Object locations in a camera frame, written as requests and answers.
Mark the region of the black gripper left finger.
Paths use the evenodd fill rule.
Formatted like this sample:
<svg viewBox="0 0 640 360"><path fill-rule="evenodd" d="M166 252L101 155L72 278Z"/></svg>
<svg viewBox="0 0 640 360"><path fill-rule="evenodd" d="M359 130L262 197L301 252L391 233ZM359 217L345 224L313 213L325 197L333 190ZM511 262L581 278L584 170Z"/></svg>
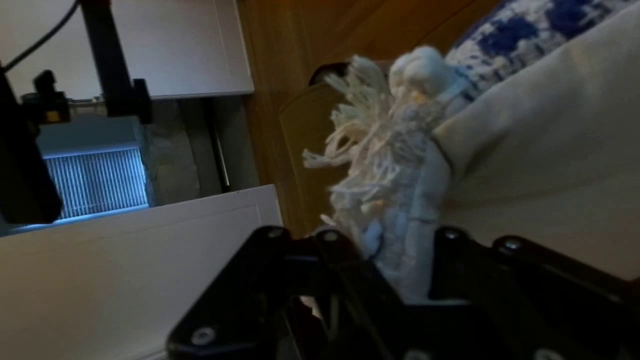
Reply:
<svg viewBox="0 0 640 360"><path fill-rule="evenodd" d="M344 234L249 234L166 340L169 360L400 360L401 302Z"/></svg>

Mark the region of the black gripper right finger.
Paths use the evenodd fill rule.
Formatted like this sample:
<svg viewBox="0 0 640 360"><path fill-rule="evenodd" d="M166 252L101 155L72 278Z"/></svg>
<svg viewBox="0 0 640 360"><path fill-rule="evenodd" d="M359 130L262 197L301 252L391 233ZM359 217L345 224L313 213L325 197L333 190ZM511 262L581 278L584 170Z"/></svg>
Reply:
<svg viewBox="0 0 640 360"><path fill-rule="evenodd" d="M640 360L640 294L520 237L434 234L432 302L407 348L426 360Z"/></svg>

